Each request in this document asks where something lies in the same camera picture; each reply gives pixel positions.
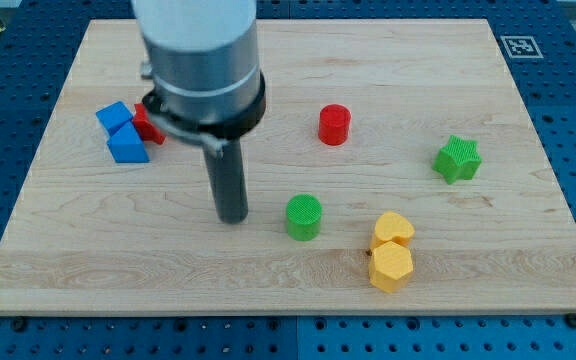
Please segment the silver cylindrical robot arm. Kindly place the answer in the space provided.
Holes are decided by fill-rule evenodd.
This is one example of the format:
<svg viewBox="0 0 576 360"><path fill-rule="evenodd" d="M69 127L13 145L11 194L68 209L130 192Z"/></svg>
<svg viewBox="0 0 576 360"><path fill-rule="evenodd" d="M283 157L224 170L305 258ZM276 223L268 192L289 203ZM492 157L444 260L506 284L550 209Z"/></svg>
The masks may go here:
<svg viewBox="0 0 576 360"><path fill-rule="evenodd" d="M254 0L132 0L155 93L201 124L236 117L264 97Z"/></svg>

